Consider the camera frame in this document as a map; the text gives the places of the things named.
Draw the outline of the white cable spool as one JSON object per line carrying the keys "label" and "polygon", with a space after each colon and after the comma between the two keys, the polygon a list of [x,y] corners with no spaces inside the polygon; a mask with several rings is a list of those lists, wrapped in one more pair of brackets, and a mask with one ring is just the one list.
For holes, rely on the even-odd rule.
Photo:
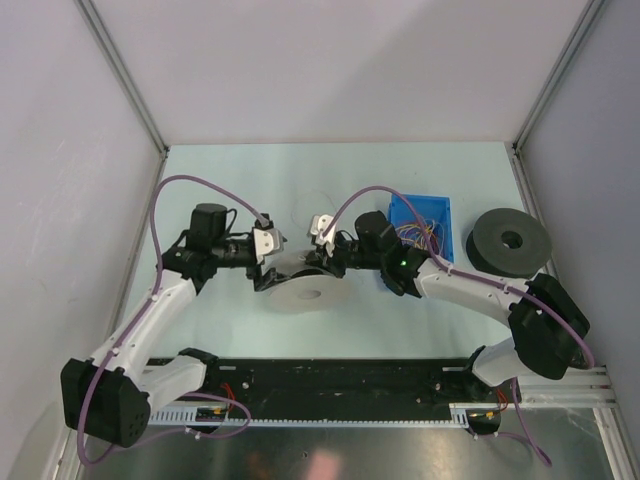
{"label": "white cable spool", "polygon": [[284,314],[324,311],[349,298],[352,291],[349,280],[305,263],[312,253],[312,250],[299,250],[282,254],[269,264],[284,276],[265,292],[265,305],[270,310]]}

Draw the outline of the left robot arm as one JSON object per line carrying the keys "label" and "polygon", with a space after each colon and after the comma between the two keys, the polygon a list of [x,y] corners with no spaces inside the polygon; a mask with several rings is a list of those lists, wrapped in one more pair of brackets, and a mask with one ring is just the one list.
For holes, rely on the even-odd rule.
{"label": "left robot arm", "polygon": [[190,392],[202,400],[219,392],[221,376],[208,367],[213,357],[206,352],[187,349],[161,367],[146,366],[154,345],[219,270],[243,268],[258,283],[265,258],[281,251],[284,239],[271,221],[234,236],[228,213],[219,204],[197,205],[189,227],[162,254],[156,282],[139,310],[89,359],[71,359],[63,367],[68,427],[128,448],[163,407]]}

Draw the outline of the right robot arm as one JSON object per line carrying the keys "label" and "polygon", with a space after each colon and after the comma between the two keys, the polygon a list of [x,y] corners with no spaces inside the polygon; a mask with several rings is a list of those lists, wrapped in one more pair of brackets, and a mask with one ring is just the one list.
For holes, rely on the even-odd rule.
{"label": "right robot arm", "polygon": [[373,270],[398,296],[447,301],[509,328],[509,338],[481,346],[469,358],[461,376],[469,399],[484,401],[498,385],[522,375],[557,381],[570,368],[593,367],[584,341],[590,324],[556,278],[538,273],[504,279],[461,270],[429,250],[404,244],[380,211],[360,215],[355,230],[348,238],[337,232],[332,216],[314,216],[309,235],[315,248],[307,265],[337,278],[349,270]]}

